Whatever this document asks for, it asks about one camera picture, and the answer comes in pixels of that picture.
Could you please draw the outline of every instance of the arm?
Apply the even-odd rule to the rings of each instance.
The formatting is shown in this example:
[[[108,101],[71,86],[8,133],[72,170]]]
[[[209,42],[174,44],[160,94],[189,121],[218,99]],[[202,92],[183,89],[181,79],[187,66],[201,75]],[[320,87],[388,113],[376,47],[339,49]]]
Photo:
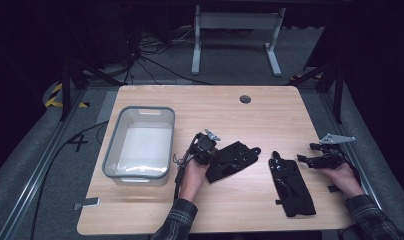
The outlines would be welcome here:
[[[174,201],[164,224],[151,237],[152,240],[186,239],[198,212],[193,201],[205,181],[208,167],[209,165],[199,165],[195,160],[190,160],[184,170],[178,198]]]
[[[377,204],[365,194],[347,163],[338,168],[318,169],[327,175],[349,197],[346,207],[363,239],[404,239],[404,233],[386,217]]]

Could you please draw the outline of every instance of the metal rail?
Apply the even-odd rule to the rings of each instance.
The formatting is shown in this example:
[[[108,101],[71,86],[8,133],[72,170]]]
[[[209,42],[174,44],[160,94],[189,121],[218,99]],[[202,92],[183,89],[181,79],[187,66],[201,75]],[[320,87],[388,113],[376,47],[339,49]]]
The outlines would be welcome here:
[[[49,170],[50,162],[52,161],[56,152],[56,147],[58,146],[59,141],[62,139],[65,129],[70,124],[77,107],[83,99],[84,93],[85,90],[77,90],[77,92],[74,94],[74,98],[71,103],[71,111],[66,116],[64,121],[60,121],[58,126],[56,127],[55,133],[52,136],[43,155],[41,156],[36,169],[25,185],[20,197],[18,198],[18,201],[16,202],[11,213],[9,214],[8,219],[6,220],[0,231],[0,240],[13,238],[19,223],[21,222],[25,212],[30,206],[36,192],[39,190],[39,187],[42,184],[46,172]]]
[[[336,119],[333,114],[333,103],[330,100],[330,98],[327,96],[327,94],[318,94],[320,96],[321,103],[323,104],[324,109],[326,109],[327,115],[330,119],[330,121],[333,123],[333,127],[336,131],[336,134],[342,135],[342,136],[347,136],[348,134],[345,131],[345,128],[336,122]],[[361,167],[360,161],[357,158],[357,155],[355,154],[354,149],[352,148],[350,143],[343,143],[342,148],[344,152],[349,156],[349,159],[351,159],[352,164],[357,168],[360,178],[361,178],[361,183],[362,183],[362,188],[364,191],[374,199],[374,201],[377,203],[379,208],[381,209],[380,203],[377,199],[377,195],[372,188],[370,182],[368,181],[368,178],[364,172],[364,170]]]

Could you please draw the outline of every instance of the person's left hand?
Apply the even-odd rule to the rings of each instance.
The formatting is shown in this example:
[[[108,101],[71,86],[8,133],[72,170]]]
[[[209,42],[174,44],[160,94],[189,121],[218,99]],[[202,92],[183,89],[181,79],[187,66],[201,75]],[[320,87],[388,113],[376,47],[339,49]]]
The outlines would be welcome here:
[[[205,181],[205,173],[208,168],[209,165],[199,165],[194,159],[190,160],[184,170],[178,197],[193,202]]]

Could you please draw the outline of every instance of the table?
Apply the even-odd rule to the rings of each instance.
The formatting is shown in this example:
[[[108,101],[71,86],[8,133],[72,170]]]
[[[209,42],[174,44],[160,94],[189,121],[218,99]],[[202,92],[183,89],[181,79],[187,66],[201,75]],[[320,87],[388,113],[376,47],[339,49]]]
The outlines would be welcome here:
[[[239,99],[251,98],[248,104]],[[119,89],[86,198],[100,205],[85,207],[78,222],[83,235],[151,234],[164,222],[173,202],[177,168],[172,163],[162,187],[119,186],[102,173],[102,163],[120,110],[126,106],[167,106],[176,114],[173,154],[181,157],[194,135],[210,129],[222,149],[236,141],[260,147],[256,163],[201,188],[191,232],[247,232],[343,229],[352,224],[340,192],[330,180],[302,163],[299,168],[317,214],[287,218],[274,187],[268,160],[273,150],[284,159],[296,154],[319,156],[318,142],[298,90],[292,86],[123,86]]]

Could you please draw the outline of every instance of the table hole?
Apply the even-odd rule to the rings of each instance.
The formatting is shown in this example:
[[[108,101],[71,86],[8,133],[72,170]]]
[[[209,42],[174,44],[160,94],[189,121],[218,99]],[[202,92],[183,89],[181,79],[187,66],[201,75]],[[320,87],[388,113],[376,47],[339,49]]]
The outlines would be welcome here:
[[[248,104],[251,102],[251,97],[249,97],[247,95],[242,95],[242,96],[240,96],[240,101],[244,104]]]

